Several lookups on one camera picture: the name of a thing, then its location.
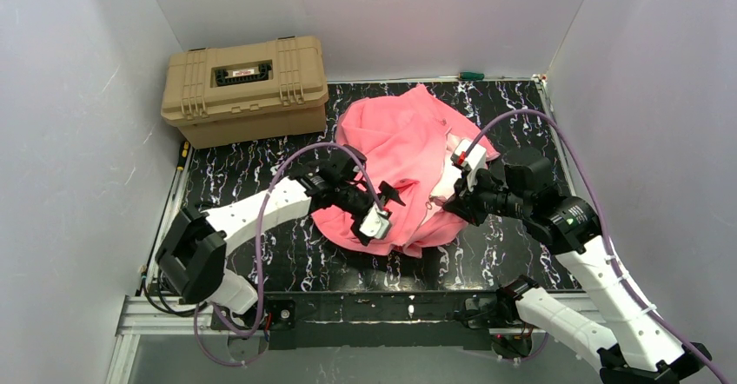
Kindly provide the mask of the pink zip-up jacket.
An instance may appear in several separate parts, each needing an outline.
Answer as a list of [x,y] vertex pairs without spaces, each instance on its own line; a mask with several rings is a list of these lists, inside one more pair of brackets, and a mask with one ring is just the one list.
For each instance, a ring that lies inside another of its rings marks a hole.
[[350,215],[337,207],[316,211],[313,221],[334,244],[372,255],[400,252],[419,258],[425,248],[453,241],[467,223],[442,209],[461,172],[451,156],[480,130],[421,84],[399,96],[364,98],[339,117],[335,139],[359,150],[373,183],[397,189],[403,204],[390,202],[392,226],[382,240],[363,246],[351,232]]

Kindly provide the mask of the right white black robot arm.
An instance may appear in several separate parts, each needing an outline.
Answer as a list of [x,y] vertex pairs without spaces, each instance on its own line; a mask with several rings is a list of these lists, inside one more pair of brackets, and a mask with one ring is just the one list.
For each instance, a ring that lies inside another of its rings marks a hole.
[[654,306],[606,249],[594,209],[561,192],[546,157],[518,149],[499,162],[486,158],[485,149],[468,140],[455,148],[451,161],[461,174],[444,209],[475,226],[491,215],[521,221],[579,282],[601,320],[590,320],[525,275],[497,290],[497,317],[542,328],[605,383],[678,383],[705,366],[707,349],[682,342],[656,321]]

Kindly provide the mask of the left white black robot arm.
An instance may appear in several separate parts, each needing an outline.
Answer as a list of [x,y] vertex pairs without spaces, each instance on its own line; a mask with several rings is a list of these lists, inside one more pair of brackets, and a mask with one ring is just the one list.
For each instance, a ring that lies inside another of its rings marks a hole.
[[387,182],[374,186],[366,158],[351,147],[276,176],[265,190],[219,208],[179,211],[156,252],[156,265],[186,304],[203,302],[246,314],[263,303],[263,285],[228,269],[228,257],[271,228],[336,207],[349,214],[363,246],[386,238],[389,202],[402,203]]

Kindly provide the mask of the tan plastic tool case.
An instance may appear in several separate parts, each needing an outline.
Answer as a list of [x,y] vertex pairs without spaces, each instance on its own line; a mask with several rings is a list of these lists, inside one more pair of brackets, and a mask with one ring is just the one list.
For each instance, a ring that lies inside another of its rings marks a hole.
[[292,36],[173,55],[161,116],[206,149],[323,132],[328,99],[320,40]]

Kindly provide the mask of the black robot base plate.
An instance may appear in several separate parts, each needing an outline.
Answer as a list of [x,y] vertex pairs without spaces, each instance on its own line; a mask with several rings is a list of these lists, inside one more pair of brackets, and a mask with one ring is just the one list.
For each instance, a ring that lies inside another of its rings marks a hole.
[[273,350],[460,347],[534,352],[542,330],[496,306],[492,291],[270,292],[264,309]]

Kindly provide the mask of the yellow black handled screwdriver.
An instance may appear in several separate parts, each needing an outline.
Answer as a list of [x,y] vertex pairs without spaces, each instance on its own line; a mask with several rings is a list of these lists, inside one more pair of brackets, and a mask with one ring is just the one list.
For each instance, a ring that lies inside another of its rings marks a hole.
[[191,145],[188,141],[182,141],[177,151],[176,171],[184,171],[189,161]]

